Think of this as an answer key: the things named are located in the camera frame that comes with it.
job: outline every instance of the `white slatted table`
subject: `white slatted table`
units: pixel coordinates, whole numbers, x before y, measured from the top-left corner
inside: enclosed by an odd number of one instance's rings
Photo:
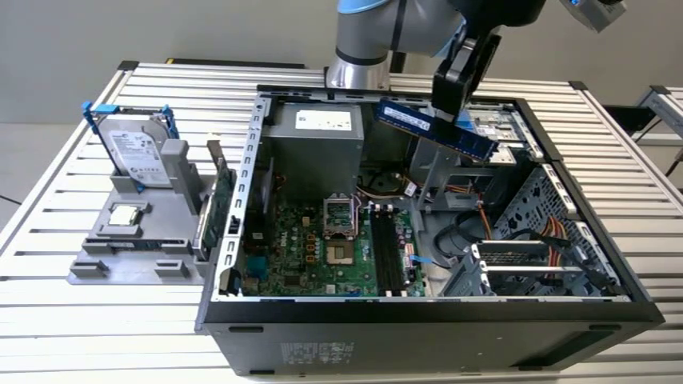
[[[683,88],[651,86],[638,106],[649,107],[683,138]]]
[[[227,158],[237,165],[261,83],[321,86],[323,73],[141,64],[135,71],[118,71],[98,103],[170,104],[181,135],[193,145],[190,160],[211,173],[209,134],[221,136]],[[427,92],[430,85],[427,76],[393,78],[399,91]],[[683,198],[589,92],[566,82],[490,79],[478,94],[526,98],[531,104],[667,319],[657,330],[559,374],[487,376],[486,380],[683,382]],[[0,233],[0,372],[6,373],[0,382],[229,382],[234,373],[211,337],[194,333],[199,286],[70,286],[65,281],[105,205],[111,171],[99,140],[82,122]],[[483,379],[433,375],[291,380]]]

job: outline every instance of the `ram slot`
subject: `ram slot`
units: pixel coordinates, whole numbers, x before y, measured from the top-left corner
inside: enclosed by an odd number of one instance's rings
[[[403,268],[393,213],[385,210],[373,212],[371,228],[378,290],[381,295],[391,292],[393,296],[399,296],[403,290]]]

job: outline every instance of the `blue ram module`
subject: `blue ram module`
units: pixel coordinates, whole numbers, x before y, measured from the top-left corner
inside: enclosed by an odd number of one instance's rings
[[[381,100],[377,118],[394,128],[451,148],[473,160],[486,162],[499,144],[474,132],[469,114],[458,118],[457,126],[410,109],[390,100]]]

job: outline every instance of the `robotic arm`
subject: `robotic arm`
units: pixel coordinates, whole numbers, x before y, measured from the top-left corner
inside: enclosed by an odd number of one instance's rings
[[[601,32],[623,15],[622,0],[559,0]],[[338,46],[326,83],[389,90],[389,51],[446,57],[433,83],[437,121],[453,124],[489,68],[501,26],[526,26],[546,0],[339,0]]]

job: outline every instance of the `gray wall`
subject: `gray wall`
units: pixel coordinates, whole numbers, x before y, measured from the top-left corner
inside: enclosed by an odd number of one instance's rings
[[[122,59],[303,62],[334,52],[335,0],[0,0],[0,122],[75,122]],[[607,102],[683,84],[682,0],[630,0],[595,36],[549,0],[539,22],[505,32],[490,75],[579,79]],[[411,58],[415,73],[435,61]]]

